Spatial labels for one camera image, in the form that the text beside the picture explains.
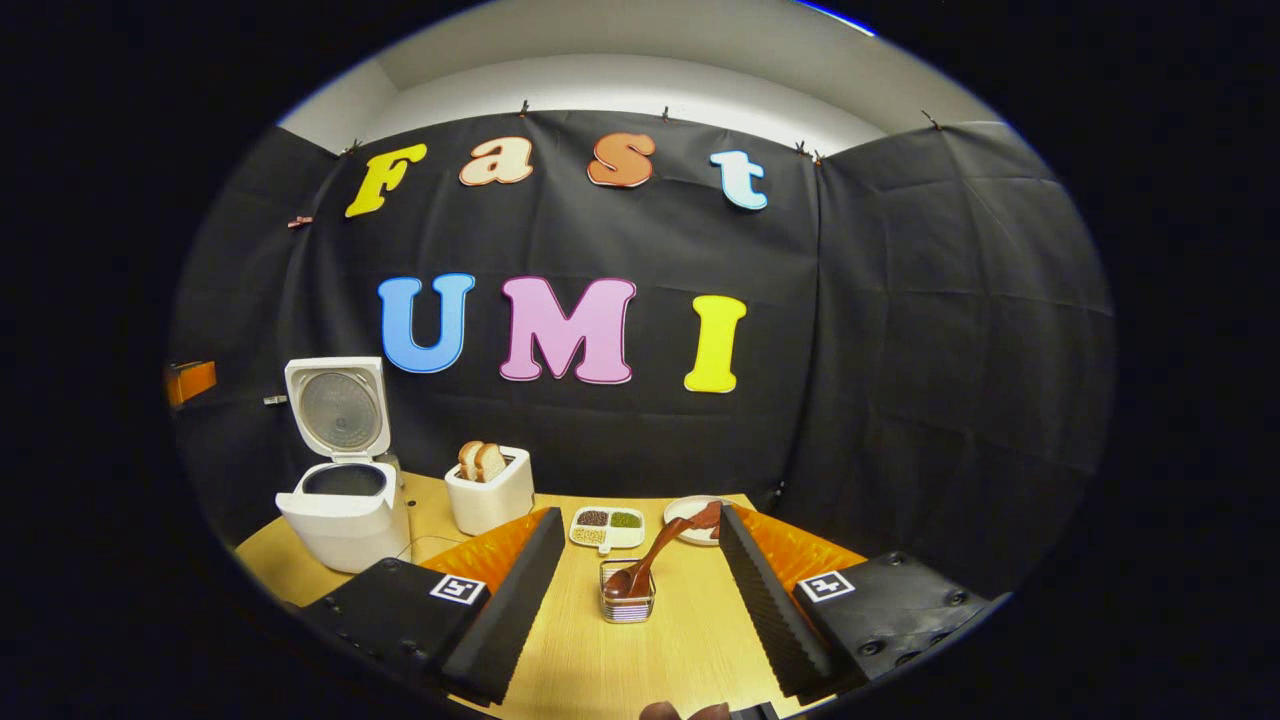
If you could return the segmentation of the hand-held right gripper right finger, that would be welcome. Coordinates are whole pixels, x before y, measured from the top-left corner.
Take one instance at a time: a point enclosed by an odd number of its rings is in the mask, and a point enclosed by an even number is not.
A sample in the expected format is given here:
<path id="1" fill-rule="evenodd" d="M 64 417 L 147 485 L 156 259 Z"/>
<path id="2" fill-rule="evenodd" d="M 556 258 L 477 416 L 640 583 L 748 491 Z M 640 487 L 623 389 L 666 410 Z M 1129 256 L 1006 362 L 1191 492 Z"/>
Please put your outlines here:
<path id="1" fill-rule="evenodd" d="M 992 606 L 902 551 L 864 559 L 763 512 L 727 503 L 719 514 L 719 546 L 786 697 L 882 683 Z"/>

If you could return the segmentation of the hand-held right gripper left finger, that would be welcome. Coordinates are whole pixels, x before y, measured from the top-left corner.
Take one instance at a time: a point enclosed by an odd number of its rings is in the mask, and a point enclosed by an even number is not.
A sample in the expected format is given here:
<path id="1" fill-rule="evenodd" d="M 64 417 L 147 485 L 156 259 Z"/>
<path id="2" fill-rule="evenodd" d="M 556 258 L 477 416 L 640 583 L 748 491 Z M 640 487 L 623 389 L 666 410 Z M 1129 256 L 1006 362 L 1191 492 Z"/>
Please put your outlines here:
<path id="1" fill-rule="evenodd" d="M 563 548 L 561 510 L 536 510 L 422 564 L 379 560 L 298 616 L 416 691 L 499 705 Z"/>

